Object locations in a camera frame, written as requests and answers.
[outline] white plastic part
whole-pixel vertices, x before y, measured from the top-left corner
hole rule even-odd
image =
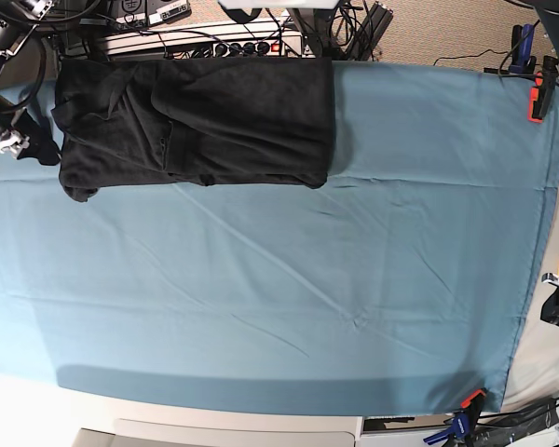
[[[219,0],[226,9],[248,9],[252,7],[306,7],[333,9],[337,0]]]

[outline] blue clamp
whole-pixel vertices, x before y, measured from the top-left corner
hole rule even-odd
[[[428,438],[423,439],[428,445],[436,444],[442,440],[451,440],[456,438],[464,440],[470,434],[470,419],[464,413],[459,413],[451,421],[451,426],[441,433],[436,433]]]

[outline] black cloth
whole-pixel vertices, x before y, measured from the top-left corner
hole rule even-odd
[[[191,182],[322,186],[334,151],[330,60],[65,60],[52,111],[60,181],[86,201],[104,186]]]

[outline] teal fabric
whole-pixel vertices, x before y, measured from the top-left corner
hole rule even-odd
[[[443,413],[485,386],[497,410],[552,222],[559,91],[539,125],[524,79],[334,72],[319,190],[133,186],[78,204],[57,169],[1,156],[0,373],[287,414]]]

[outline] black towel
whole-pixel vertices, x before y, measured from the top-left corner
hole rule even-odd
[[[74,200],[104,186],[322,186],[334,151],[330,60],[65,60],[55,122]]]

